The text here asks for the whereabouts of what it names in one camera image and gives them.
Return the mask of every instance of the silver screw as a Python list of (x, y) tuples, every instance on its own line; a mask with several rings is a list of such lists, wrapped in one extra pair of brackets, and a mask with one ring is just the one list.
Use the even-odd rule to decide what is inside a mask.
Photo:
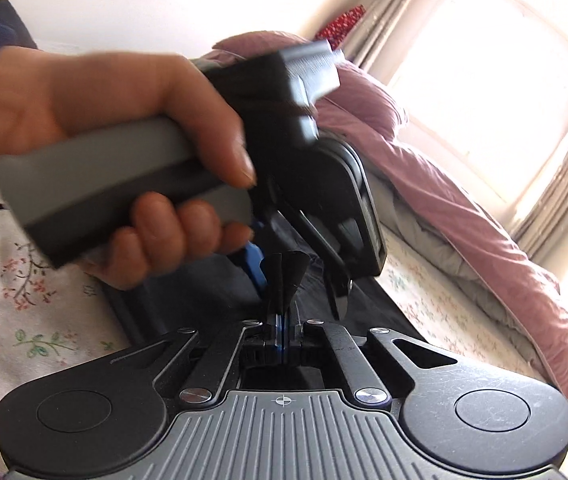
[(188, 404), (202, 404), (212, 397), (213, 394), (206, 388), (186, 388), (180, 392), (180, 399)]
[(379, 404), (387, 400), (388, 395), (379, 388), (362, 388), (355, 392), (355, 398), (364, 404)]

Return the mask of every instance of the bed sheet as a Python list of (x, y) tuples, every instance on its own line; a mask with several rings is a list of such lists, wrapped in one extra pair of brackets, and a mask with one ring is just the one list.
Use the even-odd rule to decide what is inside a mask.
[[(536, 377), (442, 273), (390, 231), (384, 236), (388, 258), (378, 281), (430, 343)], [(26, 381), (125, 346), (96, 282), (74, 266), (49, 269), (0, 210), (0, 399)], [(568, 457), (562, 469), (568, 475)]]
[[(542, 380), (489, 317), (441, 271), (382, 227), (388, 256), (378, 283), (430, 344)], [(568, 453), (560, 469), (568, 477)]]

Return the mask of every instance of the red patterned fabric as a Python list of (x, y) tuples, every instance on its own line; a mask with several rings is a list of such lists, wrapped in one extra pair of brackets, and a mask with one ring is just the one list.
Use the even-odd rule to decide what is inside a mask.
[(364, 16), (364, 6), (358, 5), (335, 18), (315, 35), (315, 40), (328, 40), (333, 50), (336, 50), (346, 38), (350, 30)]

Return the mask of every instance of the finger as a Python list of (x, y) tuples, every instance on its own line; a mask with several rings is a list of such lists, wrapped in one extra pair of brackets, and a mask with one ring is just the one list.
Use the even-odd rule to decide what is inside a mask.
[(222, 226), (211, 204), (192, 200), (177, 210), (186, 233), (187, 258), (197, 260), (217, 250), (222, 237)]
[(233, 254), (239, 251), (253, 239), (253, 231), (250, 227), (238, 222), (231, 222), (224, 226), (222, 241), (218, 247), (220, 254)]
[(240, 117), (182, 56), (122, 52), (58, 57), (50, 81), (52, 109), (66, 131), (166, 113), (191, 137), (211, 172), (231, 186), (254, 184)]
[(173, 203), (150, 192), (139, 197), (131, 211), (151, 271), (165, 274), (177, 268), (187, 251), (186, 234)]
[(124, 227), (117, 230), (111, 237), (109, 247), (108, 262), (103, 266), (81, 262), (84, 272), (121, 290), (133, 288), (144, 281), (149, 265), (135, 229)]

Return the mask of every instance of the gray ribbed plate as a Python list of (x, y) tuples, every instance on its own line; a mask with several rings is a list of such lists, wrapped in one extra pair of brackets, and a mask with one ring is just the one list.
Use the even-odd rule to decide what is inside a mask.
[[(151, 453), (97, 480), (461, 478), (416, 453), (389, 416), (353, 409), (326, 391), (230, 392), (210, 410), (180, 414)], [(532, 478), (562, 476), (548, 470)]]

